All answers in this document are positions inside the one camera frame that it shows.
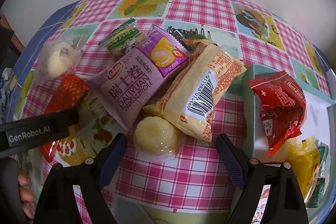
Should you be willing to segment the person's left hand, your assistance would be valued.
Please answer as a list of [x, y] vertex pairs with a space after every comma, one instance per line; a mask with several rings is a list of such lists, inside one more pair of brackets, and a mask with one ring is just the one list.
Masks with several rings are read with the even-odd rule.
[[23, 211], [29, 219], [33, 219], [34, 212], [31, 206], [34, 201], [34, 195], [33, 192], [27, 188], [30, 185], [30, 179], [22, 173], [19, 173], [18, 185]]

